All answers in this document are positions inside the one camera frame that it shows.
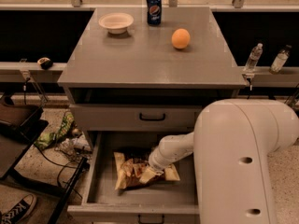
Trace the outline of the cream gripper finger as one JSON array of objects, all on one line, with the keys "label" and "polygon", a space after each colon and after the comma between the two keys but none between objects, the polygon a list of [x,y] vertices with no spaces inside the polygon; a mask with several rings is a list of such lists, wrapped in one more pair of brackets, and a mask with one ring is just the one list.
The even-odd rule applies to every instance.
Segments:
[{"label": "cream gripper finger", "polygon": [[149,181],[151,181],[152,178],[157,176],[159,173],[152,169],[151,167],[148,167],[140,176],[139,182],[142,184],[147,184]]}]

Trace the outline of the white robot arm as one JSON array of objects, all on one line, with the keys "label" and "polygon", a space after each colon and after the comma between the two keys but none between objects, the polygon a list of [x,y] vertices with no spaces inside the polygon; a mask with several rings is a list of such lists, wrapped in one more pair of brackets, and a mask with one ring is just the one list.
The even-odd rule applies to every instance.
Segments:
[{"label": "white robot arm", "polygon": [[162,138],[147,172],[193,155],[200,224],[277,224],[267,156],[298,137],[299,118],[280,101],[220,100],[191,133]]}]

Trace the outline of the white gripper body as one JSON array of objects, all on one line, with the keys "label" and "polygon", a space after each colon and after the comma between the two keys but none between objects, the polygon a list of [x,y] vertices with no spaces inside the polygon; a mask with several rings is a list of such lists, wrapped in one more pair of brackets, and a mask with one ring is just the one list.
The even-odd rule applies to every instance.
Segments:
[{"label": "white gripper body", "polygon": [[162,171],[173,162],[173,159],[163,155],[159,147],[155,147],[149,154],[149,166],[155,171]]}]

